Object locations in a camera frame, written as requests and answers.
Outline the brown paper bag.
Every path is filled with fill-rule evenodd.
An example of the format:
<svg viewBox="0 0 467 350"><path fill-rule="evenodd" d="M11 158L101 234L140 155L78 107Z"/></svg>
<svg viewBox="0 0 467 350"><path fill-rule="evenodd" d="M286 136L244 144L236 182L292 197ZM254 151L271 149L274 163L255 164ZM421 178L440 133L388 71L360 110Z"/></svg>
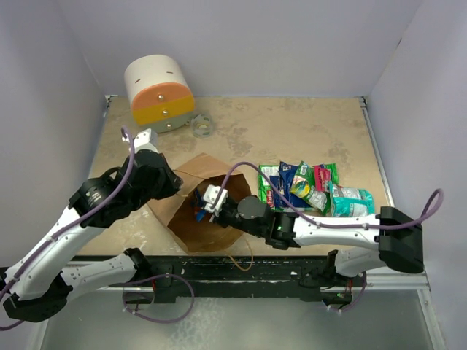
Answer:
<svg viewBox="0 0 467 350"><path fill-rule="evenodd" d="M223 228L209 221L210 214L197 222L190 202L198 188L201 196L213 184L220 186L230 166L211 155L201 153L174 170L182 179L180 191L163 200L148 204L155 218L169 230L172 238L188 254L224 253L243 236L235 228Z"/></svg>

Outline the blue white chips bag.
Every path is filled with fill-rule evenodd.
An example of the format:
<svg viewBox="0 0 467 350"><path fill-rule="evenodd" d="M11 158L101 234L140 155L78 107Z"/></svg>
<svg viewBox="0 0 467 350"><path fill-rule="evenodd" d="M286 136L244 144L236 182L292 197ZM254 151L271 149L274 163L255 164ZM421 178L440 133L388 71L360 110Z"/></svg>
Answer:
<svg viewBox="0 0 467 350"><path fill-rule="evenodd" d="M307 211L312 207L304 200L300 199L290 191L293 177L298 166L279 162L278 170L269 177L272 184L280 191L280 193L299 211ZM291 211L290 207L279 197L277 193L272 191L274 208L277 211Z"/></svg>

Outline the yellow green snack bag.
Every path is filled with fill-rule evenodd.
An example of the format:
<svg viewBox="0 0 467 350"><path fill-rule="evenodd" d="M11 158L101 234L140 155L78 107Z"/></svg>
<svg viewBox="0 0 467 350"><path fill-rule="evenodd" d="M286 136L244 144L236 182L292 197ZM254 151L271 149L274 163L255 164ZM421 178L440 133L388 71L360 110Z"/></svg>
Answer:
<svg viewBox="0 0 467 350"><path fill-rule="evenodd" d="M317 189L313 167L304 161L301 161L296 169L290 186L290 193L302 199L323 215L326 215L331 207L328 194Z"/></svg>

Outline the pink red snack packet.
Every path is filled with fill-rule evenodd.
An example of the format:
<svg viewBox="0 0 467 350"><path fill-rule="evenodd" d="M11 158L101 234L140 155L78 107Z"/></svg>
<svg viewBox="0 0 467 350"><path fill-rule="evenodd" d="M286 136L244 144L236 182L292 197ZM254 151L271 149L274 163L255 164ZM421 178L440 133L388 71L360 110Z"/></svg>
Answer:
<svg viewBox="0 0 467 350"><path fill-rule="evenodd" d="M316 190L328 192L329 182L332 180L331 170L324 166L314 166L313 171Z"/></svg>

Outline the teal snack packet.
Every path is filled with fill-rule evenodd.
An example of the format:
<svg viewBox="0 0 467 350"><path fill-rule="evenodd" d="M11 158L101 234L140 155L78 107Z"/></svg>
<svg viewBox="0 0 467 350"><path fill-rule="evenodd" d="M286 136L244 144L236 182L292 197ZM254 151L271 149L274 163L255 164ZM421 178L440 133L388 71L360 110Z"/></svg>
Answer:
<svg viewBox="0 0 467 350"><path fill-rule="evenodd" d="M367 190L331 182L329 191L332 217L365 217L375 213L373 196Z"/></svg>

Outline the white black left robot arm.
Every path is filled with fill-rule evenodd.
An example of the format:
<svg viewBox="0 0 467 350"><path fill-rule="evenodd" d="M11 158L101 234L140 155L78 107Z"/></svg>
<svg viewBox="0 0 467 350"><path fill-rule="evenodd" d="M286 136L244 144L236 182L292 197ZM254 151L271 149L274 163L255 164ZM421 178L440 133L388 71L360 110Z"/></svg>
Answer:
<svg viewBox="0 0 467 350"><path fill-rule="evenodd" d="M162 154L140 150L121 167L88 179L69 199L54 227L17 264L1 269L1 300L16 322L41 322L71 300L113 284L147 283L153 269L137 248L85 267L70 260L89 241L151 200L182 186Z"/></svg>

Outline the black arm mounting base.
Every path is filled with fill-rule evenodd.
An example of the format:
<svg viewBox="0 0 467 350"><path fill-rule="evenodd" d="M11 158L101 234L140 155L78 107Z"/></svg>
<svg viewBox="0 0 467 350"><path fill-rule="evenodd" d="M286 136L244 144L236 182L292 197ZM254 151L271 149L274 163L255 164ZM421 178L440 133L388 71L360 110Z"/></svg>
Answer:
<svg viewBox="0 0 467 350"><path fill-rule="evenodd" d="M136 266L132 282L153 303L177 298L294 298L346 306L352 288L364 286L362 273L349 278L331 273L324 256L149 256L127 249Z"/></svg>

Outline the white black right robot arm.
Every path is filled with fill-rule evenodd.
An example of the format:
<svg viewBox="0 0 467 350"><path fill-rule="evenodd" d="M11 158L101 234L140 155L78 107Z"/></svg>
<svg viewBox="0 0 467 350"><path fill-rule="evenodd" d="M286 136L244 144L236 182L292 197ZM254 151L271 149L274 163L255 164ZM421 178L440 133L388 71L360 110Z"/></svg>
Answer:
<svg viewBox="0 0 467 350"><path fill-rule="evenodd" d="M262 238L275 249L337 245L329 253L325 279L341 285L349 277L388 267L401 273L422 273L422 226L391 206L366 217L313 217L304 213L278 212L251 195L236 202L229 197L204 209L211 222Z"/></svg>

